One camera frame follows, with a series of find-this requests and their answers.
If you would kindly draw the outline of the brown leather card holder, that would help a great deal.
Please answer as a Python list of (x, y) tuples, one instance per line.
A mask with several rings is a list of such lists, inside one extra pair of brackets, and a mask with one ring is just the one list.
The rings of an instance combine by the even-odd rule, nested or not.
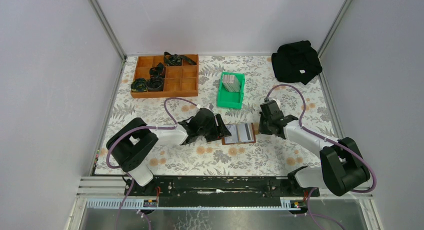
[(230, 136), (226, 136), (221, 140), (223, 145), (256, 143), (253, 123), (229, 124), (226, 129), (230, 132)]

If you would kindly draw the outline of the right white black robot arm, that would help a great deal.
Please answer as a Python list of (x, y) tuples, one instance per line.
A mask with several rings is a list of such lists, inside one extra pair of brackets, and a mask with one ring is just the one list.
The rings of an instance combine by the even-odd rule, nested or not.
[(303, 129), (299, 119), (285, 116), (275, 100), (260, 105), (259, 132), (296, 143), (320, 159), (319, 167), (301, 167), (288, 174), (286, 187), (291, 195), (299, 196), (307, 188), (316, 187), (342, 196), (372, 176), (354, 140), (336, 139)]

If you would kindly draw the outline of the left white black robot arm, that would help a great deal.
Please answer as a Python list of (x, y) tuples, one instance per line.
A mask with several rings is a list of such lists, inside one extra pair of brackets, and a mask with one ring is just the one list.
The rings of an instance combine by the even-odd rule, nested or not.
[(211, 142), (229, 136), (221, 115), (208, 108), (200, 108), (195, 116), (174, 125), (151, 126), (137, 117), (109, 139), (106, 163), (127, 173), (142, 195), (150, 195), (155, 190), (154, 175), (143, 161), (154, 147), (188, 145), (199, 137)]

